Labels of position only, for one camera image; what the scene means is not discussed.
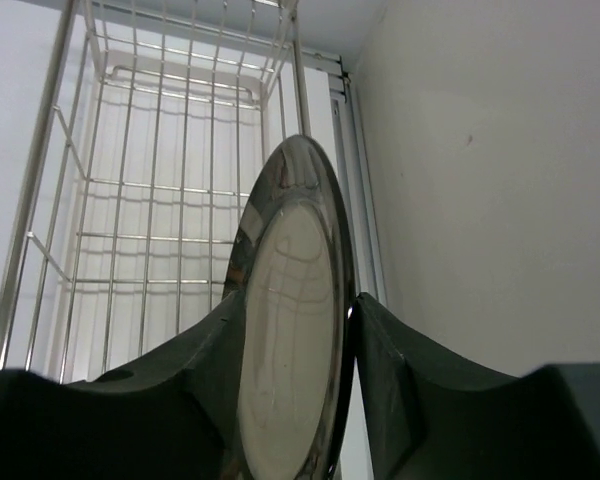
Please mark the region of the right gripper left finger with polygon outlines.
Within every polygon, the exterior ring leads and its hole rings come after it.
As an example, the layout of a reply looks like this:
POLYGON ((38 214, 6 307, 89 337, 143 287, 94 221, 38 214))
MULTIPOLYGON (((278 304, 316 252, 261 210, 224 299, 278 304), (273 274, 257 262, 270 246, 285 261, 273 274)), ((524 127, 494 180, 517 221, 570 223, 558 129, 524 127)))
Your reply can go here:
POLYGON ((244 297, 94 381, 0 370, 0 479, 236 479, 244 297))

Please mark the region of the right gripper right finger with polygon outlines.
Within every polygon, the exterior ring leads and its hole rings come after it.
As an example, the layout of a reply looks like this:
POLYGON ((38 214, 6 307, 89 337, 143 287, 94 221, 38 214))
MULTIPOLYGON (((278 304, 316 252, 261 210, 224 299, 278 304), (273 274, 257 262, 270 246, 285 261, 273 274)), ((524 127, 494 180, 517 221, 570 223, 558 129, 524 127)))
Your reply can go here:
POLYGON ((376 478, 600 479, 600 363, 510 376, 365 293, 353 322, 376 478))

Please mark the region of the black checkered rim plate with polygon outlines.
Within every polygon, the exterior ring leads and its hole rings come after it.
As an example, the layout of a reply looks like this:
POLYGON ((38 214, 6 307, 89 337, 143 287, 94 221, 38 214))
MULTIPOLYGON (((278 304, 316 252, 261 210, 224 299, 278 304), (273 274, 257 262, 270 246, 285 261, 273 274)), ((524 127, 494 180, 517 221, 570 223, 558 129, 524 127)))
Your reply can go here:
POLYGON ((331 479, 352 390, 354 255, 319 143, 283 140, 242 211, 224 282, 242 302, 237 403, 245 479, 331 479))

